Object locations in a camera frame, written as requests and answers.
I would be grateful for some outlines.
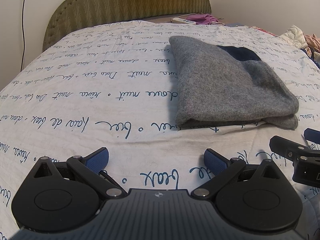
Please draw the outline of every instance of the white wall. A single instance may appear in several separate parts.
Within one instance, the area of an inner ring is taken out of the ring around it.
[[[42,53],[49,19],[64,0],[26,0],[24,67]],[[19,73],[23,52],[21,12],[23,0],[0,0],[0,91]]]
[[[212,0],[212,14],[281,35],[291,25],[320,37],[320,0]]]

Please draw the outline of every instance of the gray sweater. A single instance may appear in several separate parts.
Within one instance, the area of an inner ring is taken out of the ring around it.
[[[254,52],[183,36],[169,41],[178,70],[177,125],[242,125],[263,120],[297,128],[297,98]]]

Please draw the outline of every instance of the power cord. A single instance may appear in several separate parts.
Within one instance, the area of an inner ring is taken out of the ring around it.
[[[22,60],[21,60],[21,69],[20,72],[22,71],[22,66],[23,66],[23,58],[24,58],[24,52],[25,52],[25,38],[24,38],[24,28],[23,28],[23,11],[24,11],[24,2],[25,0],[23,0],[23,5],[22,5],[22,36],[23,36],[23,54],[22,54]]]

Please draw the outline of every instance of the pink fabric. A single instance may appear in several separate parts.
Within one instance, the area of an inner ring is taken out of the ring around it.
[[[187,17],[187,20],[194,21],[197,24],[211,24],[211,22],[218,22],[218,19],[210,14],[192,14]]]

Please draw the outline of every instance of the zigzag pattern headboard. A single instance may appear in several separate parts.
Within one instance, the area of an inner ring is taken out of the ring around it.
[[[65,0],[51,16],[43,51],[67,34],[96,25],[179,13],[211,13],[209,0]]]

